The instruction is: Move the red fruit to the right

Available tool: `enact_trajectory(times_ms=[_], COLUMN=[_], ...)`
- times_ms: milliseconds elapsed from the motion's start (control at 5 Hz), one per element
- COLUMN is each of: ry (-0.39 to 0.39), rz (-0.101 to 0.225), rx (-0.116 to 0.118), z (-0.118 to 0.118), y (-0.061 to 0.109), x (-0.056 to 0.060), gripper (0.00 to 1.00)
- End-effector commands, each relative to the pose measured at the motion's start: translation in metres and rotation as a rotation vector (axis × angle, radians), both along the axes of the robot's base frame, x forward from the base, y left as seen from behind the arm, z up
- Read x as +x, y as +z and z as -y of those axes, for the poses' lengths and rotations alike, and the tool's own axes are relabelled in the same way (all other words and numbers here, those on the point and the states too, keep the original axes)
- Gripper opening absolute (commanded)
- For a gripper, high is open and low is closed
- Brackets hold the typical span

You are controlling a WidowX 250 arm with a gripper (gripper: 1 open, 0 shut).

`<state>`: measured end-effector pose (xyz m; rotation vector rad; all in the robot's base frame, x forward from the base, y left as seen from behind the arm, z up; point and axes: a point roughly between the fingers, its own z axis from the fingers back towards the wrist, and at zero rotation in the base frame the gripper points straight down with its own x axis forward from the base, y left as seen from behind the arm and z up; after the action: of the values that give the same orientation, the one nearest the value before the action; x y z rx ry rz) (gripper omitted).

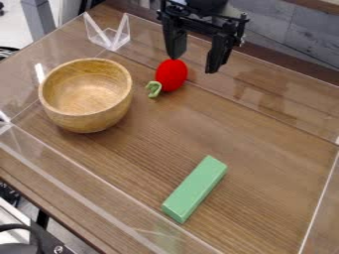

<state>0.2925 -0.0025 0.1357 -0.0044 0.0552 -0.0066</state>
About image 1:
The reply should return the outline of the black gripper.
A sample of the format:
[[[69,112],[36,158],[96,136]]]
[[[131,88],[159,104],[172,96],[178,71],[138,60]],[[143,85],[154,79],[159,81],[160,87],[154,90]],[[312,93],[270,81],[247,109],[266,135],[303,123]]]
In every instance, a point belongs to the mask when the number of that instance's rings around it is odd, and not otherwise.
[[[214,36],[206,73],[218,72],[228,61],[234,43],[238,47],[244,43],[248,13],[238,9],[231,0],[160,0],[158,19],[172,60],[178,60],[187,51],[188,31]]]

